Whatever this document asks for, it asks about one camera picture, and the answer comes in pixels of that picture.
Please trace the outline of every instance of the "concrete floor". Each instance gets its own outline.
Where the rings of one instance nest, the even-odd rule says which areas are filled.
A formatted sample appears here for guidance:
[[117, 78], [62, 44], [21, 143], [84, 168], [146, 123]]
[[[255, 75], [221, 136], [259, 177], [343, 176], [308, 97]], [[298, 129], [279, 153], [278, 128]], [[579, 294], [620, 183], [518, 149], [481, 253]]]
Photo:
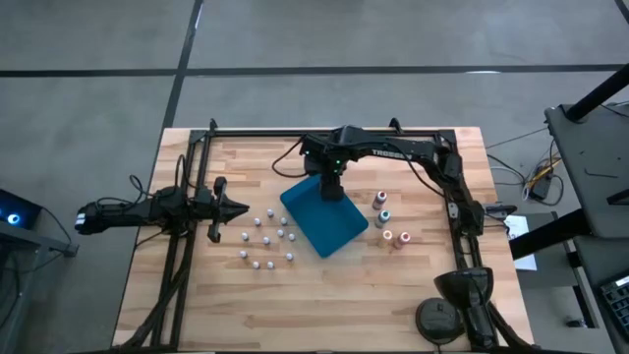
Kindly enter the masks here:
[[[193, 0], [0, 0], [0, 70], [174, 69], [192, 8]], [[206, 0], [190, 67], [622, 64], [628, 32], [612, 0]], [[223, 127], [374, 126], [397, 117], [480, 126], [491, 145], [544, 127], [545, 108], [574, 102], [610, 74], [186, 78], [174, 126], [205, 127], [210, 117]], [[172, 77], [0, 79], [0, 188], [50, 207], [69, 228], [88, 201], [132, 198], [127, 176], [149, 179], [172, 85]], [[549, 144], [543, 132], [491, 153], [528, 172]], [[569, 212], [578, 202], [559, 173], [568, 183], [555, 208], [522, 202], [513, 187], [498, 194], [523, 212]], [[110, 343], [135, 230], [74, 239], [75, 259], [38, 273], [21, 353]], [[580, 349], [578, 332], [554, 330], [578, 316], [570, 294], [524, 297], [537, 344]], [[547, 310], [557, 302], [558, 313]]]

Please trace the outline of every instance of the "butcher block tabletop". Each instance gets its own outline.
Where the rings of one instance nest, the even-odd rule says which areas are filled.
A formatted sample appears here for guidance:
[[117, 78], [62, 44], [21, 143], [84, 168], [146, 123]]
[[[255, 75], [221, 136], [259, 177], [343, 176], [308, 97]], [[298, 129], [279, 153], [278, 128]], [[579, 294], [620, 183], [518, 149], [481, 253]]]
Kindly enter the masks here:
[[[497, 195], [480, 128], [452, 129], [472, 196], [481, 203], [494, 203]], [[164, 131], [150, 186], [153, 192], [173, 184], [175, 164], [178, 156], [186, 153], [190, 131]], [[286, 137], [211, 139], [205, 183], [211, 188], [216, 177], [226, 177], [227, 196], [251, 208], [220, 226], [219, 244], [206, 237], [209, 222], [200, 224], [179, 350], [434, 350], [418, 333], [415, 311], [423, 300], [439, 297], [432, 280], [456, 268], [443, 198], [423, 186], [405, 161], [365, 157], [349, 162], [342, 185], [370, 226], [329, 258], [321, 259], [279, 200], [280, 194], [301, 179], [280, 177], [271, 170], [271, 162], [296, 141]], [[193, 184], [199, 150], [191, 174]], [[293, 150], [277, 168], [289, 174], [303, 172], [298, 151]], [[417, 169], [438, 189], [420, 165]], [[373, 226], [377, 211], [372, 209], [372, 201], [380, 190], [388, 194], [385, 208], [391, 212], [385, 229], [394, 235], [411, 234], [411, 243], [401, 250], [378, 247], [382, 229]], [[275, 212], [272, 218], [266, 215], [269, 208]], [[255, 227], [256, 217], [261, 227]], [[280, 224], [281, 217], [288, 218], [288, 225]], [[486, 225], [495, 223], [486, 219]], [[278, 229], [286, 235], [294, 233], [295, 241], [279, 238]], [[138, 241], [158, 231], [144, 227]], [[250, 235], [249, 243], [242, 240], [243, 232]], [[262, 243], [264, 236], [270, 245]], [[484, 266], [491, 267], [495, 277], [491, 301], [515, 331], [532, 343], [504, 230], [486, 227], [479, 242]], [[167, 249], [168, 236], [158, 236], [136, 249], [114, 345], [131, 337], [156, 303]], [[241, 259], [240, 251], [249, 256]], [[294, 255], [294, 261], [286, 260], [287, 253]], [[269, 261], [275, 269], [266, 268]], [[253, 262], [259, 262], [260, 269], [253, 269]], [[166, 314], [163, 341], [169, 337], [174, 303]], [[469, 347], [463, 335], [441, 350]]]

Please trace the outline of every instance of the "round black base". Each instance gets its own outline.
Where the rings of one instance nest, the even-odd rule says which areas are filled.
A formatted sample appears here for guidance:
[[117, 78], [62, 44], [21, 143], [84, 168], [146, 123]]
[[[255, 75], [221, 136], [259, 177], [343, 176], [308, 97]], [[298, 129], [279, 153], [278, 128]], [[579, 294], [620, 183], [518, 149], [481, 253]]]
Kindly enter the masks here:
[[447, 344], [463, 334], [463, 324], [456, 309], [440, 298], [430, 298], [415, 312], [415, 324], [422, 336], [432, 344]]

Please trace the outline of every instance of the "thread spool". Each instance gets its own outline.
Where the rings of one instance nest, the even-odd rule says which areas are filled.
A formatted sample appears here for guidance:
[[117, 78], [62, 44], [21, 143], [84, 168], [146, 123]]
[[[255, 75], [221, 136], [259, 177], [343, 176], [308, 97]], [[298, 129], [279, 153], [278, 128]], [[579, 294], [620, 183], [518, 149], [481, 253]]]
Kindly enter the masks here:
[[411, 235], [409, 235], [408, 232], [402, 232], [400, 236], [398, 236], [393, 242], [393, 247], [400, 250], [402, 249], [402, 247], [404, 247], [404, 245], [408, 244], [409, 242], [411, 242]]
[[382, 236], [377, 242], [377, 246], [385, 248], [391, 244], [391, 240], [393, 240], [393, 233], [389, 230], [384, 230], [384, 232], [382, 232]]
[[382, 228], [384, 224], [391, 218], [391, 212], [389, 210], [383, 210], [377, 215], [375, 219], [375, 227]]
[[372, 203], [373, 209], [374, 210], [382, 209], [384, 202], [386, 202], [386, 193], [384, 193], [383, 191], [376, 193], [375, 198], [373, 199], [373, 203]]

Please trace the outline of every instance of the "blue tray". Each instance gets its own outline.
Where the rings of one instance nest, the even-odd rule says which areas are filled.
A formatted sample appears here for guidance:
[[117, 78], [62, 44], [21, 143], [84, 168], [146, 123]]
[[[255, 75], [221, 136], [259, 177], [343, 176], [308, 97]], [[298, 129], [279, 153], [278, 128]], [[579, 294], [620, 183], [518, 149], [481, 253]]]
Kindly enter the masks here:
[[310, 177], [279, 197], [316, 252], [326, 258], [365, 231], [369, 223], [347, 196], [325, 202], [318, 190], [319, 176]]

